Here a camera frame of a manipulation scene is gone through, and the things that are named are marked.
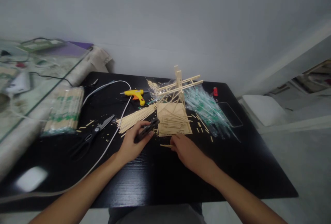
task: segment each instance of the cable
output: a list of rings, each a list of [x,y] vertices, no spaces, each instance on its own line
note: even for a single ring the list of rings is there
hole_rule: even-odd
[[[15,114],[15,115],[17,115],[17,116],[19,116],[21,118],[24,118],[24,119],[30,119],[30,120],[35,120],[35,121],[39,121],[39,122],[47,122],[48,121],[48,120],[33,119],[33,118],[28,117],[28,116],[22,115],[22,114],[20,114],[18,112],[15,112],[14,105],[13,105],[14,95],[13,95],[13,93],[10,93],[8,96],[9,96],[9,107],[10,107],[10,110],[11,110],[11,112],[13,114]]]
[[[66,80],[69,84],[70,84],[70,86],[72,86],[73,87],[73,85],[71,84],[71,82],[69,82],[69,80],[68,79],[66,79],[66,78],[64,78],[64,77],[54,77],[54,76],[42,76],[42,75],[40,75],[39,73],[37,73],[37,72],[29,72],[29,73],[35,73],[35,74],[37,74],[38,76],[40,76],[40,77],[50,77],[50,78],[55,78],[55,79],[62,79],[62,80]]]
[[[95,92],[98,92],[99,90],[103,89],[104,87],[106,87],[106,86],[108,86],[108,85],[110,85],[110,84],[113,84],[113,83],[115,83],[115,82],[120,82],[120,81],[111,81],[110,83],[104,84],[104,85],[102,85],[101,87],[99,87],[99,88],[93,90],[93,91],[92,91],[92,92],[91,92],[91,93],[85,98],[85,100],[84,100],[82,106],[84,106],[85,102],[87,101],[87,99],[88,99],[92,94],[94,94]]]
[[[9,62],[27,62],[30,58],[30,53],[28,53],[28,58],[26,60],[23,60],[23,61],[16,61],[16,60],[7,60],[7,61],[0,61],[2,63],[9,63]]]
[[[125,82],[130,90],[131,90],[131,86],[130,84],[128,84],[126,81],[114,81],[114,82]],[[98,89],[102,89],[104,88],[105,86],[109,85],[109,84],[105,84],[101,87],[99,87]],[[113,137],[111,138],[111,140],[109,141],[109,144],[107,145],[105,151],[103,152],[103,154],[101,155],[101,157],[98,159],[98,161],[92,166],[92,168],[77,182],[75,183],[73,186],[71,186],[70,188],[68,189],[64,189],[62,191],[57,191],[57,192],[31,192],[31,193],[23,193],[23,194],[19,194],[19,195],[15,195],[15,196],[7,196],[7,197],[3,197],[3,198],[0,198],[0,204],[2,203],[7,203],[7,202],[12,202],[12,201],[16,201],[16,200],[21,200],[21,199],[25,199],[25,198],[30,198],[30,197],[48,197],[48,196],[56,196],[56,195],[61,195],[69,190],[71,190],[73,187],[75,187],[77,184],[79,184],[93,169],[94,167],[100,162],[100,160],[103,158],[103,156],[105,155],[106,151],[108,150],[108,147],[110,146],[111,142],[113,141],[115,135],[117,134],[118,132],[118,129],[120,128],[121,126],[121,123],[122,123],[122,119],[123,119],[123,115],[125,113],[125,110],[127,109],[127,106],[129,105],[129,102],[131,100],[131,96],[129,98],[129,101],[127,103],[127,105],[125,106],[124,108],[124,111],[122,113],[122,116],[121,116],[121,119],[120,119],[120,123],[118,125],[118,128],[117,130],[115,131]]]

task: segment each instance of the black wooden table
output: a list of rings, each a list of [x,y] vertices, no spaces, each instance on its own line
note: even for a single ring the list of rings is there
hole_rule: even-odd
[[[147,89],[147,81],[168,82],[169,79],[139,77],[121,74],[92,72],[82,85],[89,85],[99,79],[96,87],[112,80],[125,80],[132,89]],[[276,159],[265,145],[253,124],[239,105],[229,87],[224,83],[204,82],[203,88],[212,92],[218,89],[215,99],[233,126],[235,138],[222,140],[206,132],[198,133],[196,121],[191,123],[193,134],[188,135],[197,146],[238,183],[260,199],[297,197],[298,193],[285,175]],[[127,103],[120,92],[128,90],[125,83],[117,82],[90,97],[82,108],[79,126],[85,126],[91,120],[101,123],[112,114],[117,118]],[[150,95],[144,95],[146,102]],[[139,102],[131,101],[125,115],[138,109]],[[92,125],[84,131],[90,131]],[[98,160],[116,131],[115,124],[107,125],[96,137],[88,154],[78,162],[71,162],[68,150],[73,146],[77,135],[63,135],[37,139],[19,159],[11,172],[0,183],[0,197],[20,194],[15,182],[28,169],[40,166],[48,172],[45,181],[36,189],[39,192],[55,192],[66,189],[76,183]],[[117,134],[100,163],[118,151],[123,138]],[[133,162],[128,163],[109,182],[93,208],[139,206],[156,204],[180,204],[193,202],[224,201],[223,196],[212,186],[189,171],[178,159],[176,153],[160,144],[169,144],[170,137],[153,137]],[[0,205],[0,212],[42,210],[58,196],[28,198]]]

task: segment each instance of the chopstick bundle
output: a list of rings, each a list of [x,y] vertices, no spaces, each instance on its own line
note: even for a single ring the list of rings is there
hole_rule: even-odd
[[[48,121],[41,136],[73,133],[83,103],[84,90],[78,87],[61,87],[56,92]]]

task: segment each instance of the white cable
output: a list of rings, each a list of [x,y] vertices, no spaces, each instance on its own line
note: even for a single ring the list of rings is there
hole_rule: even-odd
[[[131,90],[131,86],[130,86],[130,84],[128,84],[126,81],[114,81],[114,82],[111,82],[111,83],[108,83],[108,84],[105,84],[105,85],[103,85],[103,86],[101,86],[101,87],[99,87],[99,88],[97,88],[96,90],[94,90],[92,93],[94,93],[94,92],[96,92],[96,91],[98,91],[98,89],[100,90],[100,89],[103,89],[105,86],[107,86],[107,85],[109,85],[109,84],[112,84],[112,83],[115,83],[115,82],[125,82],[128,86],[129,86],[129,88],[130,88],[130,90]],[[2,204],[2,203],[7,203],[7,202],[12,202],[12,201],[16,201],[16,200],[21,200],[21,199],[25,199],[25,198],[30,198],[30,197],[48,197],[48,196],[56,196],[56,195],[61,195],[61,194],[63,194],[63,193],[65,193],[65,192],[67,192],[67,191],[69,191],[69,190],[71,190],[73,187],[75,187],[77,184],[79,184],[93,169],[94,169],[94,167],[99,163],[99,161],[102,159],[102,157],[105,155],[105,153],[106,153],[106,151],[108,150],[108,147],[110,146],[110,144],[111,144],[111,142],[113,141],[113,139],[114,139],[114,137],[115,137],[115,135],[117,134],[117,132],[118,132],[118,129],[120,128],[120,126],[121,126],[121,123],[122,123],[122,118],[123,118],[123,115],[124,115],[124,113],[125,113],[125,110],[127,109],[127,106],[129,105],[129,102],[130,102],[130,100],[131,100],[131,96],[130,96],[130,98],[129,98],[129,100],[128,100],[128,103],[127,103],[127,105],[125,106],[125,108],[124,108],[124,111],[123,111],[123,113],[122,113],[122,116],[121,116],[121,119],[120,119],[120,123],[119,123],[119,125],[118,125],[118,128],[117,128],[117,130],[116,130],[116,132],[114,133],[114,135],[113,135],[113,137],[111,138],[111,140],[109,141],[109,144],[107,145],[107,147],[106,147],[106,149],[105,149],[105,151],[103,152],[103,154],[101,155],[101,157],[98,159],[98,161],[92,166],[92,168],[77,182],[77,183],[75,183],[73,186],[71,186],[70,188],[68,188],[68,189],[64,189],[64,190],[62,190],[62,191],[57,191],[57,192],[31,192],[31,193],[23,193],[23,194],[19,194],[19,195],[15,195],[15,196],[7,196],[7,197],[3,197],[3,198],[0,198],[0,204]]]
[[[85,104],[85,102],[87,101],[87,99],[92,95],[92,94],[94,94],[95,92],[98,92],[99,90],[101,90],[101,89],[103,89],[104,87],[106,87],[106,86],[108,86],[108,85],[110,85],[110,84],[113,84],[113,83],[115,83],[115,82],[120,82],[120,81],[111,81],[110,83],[107,83],[107,84],[104,84],[104,85],[102,85],[102,86],[100,86],[99,88],[97,88],[97,89],[95,89],[95,90],[93,90],[86,98],[85,98],[85,100],[84,100],[84,102],[83,102],[83,105]]]
[[[28,116],[22,115],[18,112],[15,112],[14,105],[13,105],[14,104],[14,95],[13,95],[13,93],[10,93],[8,96],[9,96],[9,108],[10,108],[10,110],[13,114],[15,114],[15,115],[17,115],[21,118],[24,118],[24,119],[30,119],[30,120],[39,121],[39,122],[47,122],[48,121],[48,120],[33,119],[31,117],[28,117]]]

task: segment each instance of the wooden structure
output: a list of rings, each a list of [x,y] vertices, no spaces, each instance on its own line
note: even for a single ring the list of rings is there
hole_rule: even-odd
[[[160,120],[159,137],[173,134],[191,134],[191,120],[188,120],[185,110],[185,96],[183,90],[194,85],[203,83],[203,80],[194,82],[200,75],[182,80],[182,71],[175,67],[176,82],[157,88],[155,95],[161,97],[157,103],[158,119]]]

